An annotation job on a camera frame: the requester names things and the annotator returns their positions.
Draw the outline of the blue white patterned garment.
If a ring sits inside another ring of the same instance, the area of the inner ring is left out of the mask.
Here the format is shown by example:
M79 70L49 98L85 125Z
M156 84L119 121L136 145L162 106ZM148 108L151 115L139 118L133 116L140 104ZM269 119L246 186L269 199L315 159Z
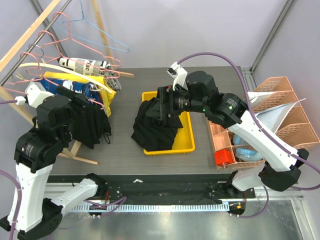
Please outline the blue white patterned garment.
M57 95L57 87L58 85L62 85L63 87L78 93L84 94L87 98L93 99L95 101L100 101L100 96L97 91L93 91L94 85L89 83L81 83L74 80L66 80L61 78L49 78L49 81L42 78L38 82L44 87L44 89L52 94Z

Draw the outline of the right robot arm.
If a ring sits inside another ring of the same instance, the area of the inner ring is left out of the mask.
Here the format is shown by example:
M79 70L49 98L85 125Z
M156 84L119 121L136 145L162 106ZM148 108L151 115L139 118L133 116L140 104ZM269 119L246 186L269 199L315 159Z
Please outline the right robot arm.
M306 150L286 145L264 128L241 98L220 93L214 78L206 72L192 72L183 83L186 88L178 83L159 87L146 116L166 123L182 112L203 113L212 123L240 136L265 159L264 165L231 174L225 186L229 197L237 198L250 188L263 186L283 192L298 182L301 171L297 157L307 157Z

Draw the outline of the black trousers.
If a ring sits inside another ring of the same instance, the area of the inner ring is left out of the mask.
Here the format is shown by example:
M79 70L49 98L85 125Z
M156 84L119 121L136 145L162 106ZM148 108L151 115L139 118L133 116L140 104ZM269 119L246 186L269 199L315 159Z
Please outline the black trousers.
M170 118L166 123L146 116L147 110L155 101L153 97L141 103L132 126L131 138L148 152L171 150L178 129L183 128L183 124L178 116Z

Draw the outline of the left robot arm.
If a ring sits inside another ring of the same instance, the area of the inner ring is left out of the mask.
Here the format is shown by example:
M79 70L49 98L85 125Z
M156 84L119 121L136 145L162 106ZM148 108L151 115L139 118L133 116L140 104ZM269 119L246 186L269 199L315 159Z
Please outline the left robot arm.
M15 193L9 215L0 225L10 238L38 240L52 234L63 217L81 202L106 195L106 181L87 174L76 186L53 197L45 197L45 188L57 156L68 147L77 133L78 121L94 108L88 98L62 85L55 93L41 84L31 83L24 96L15 98L18 105L27 103L36 109L32 128L16 143L14 160L16 175L11 177Z

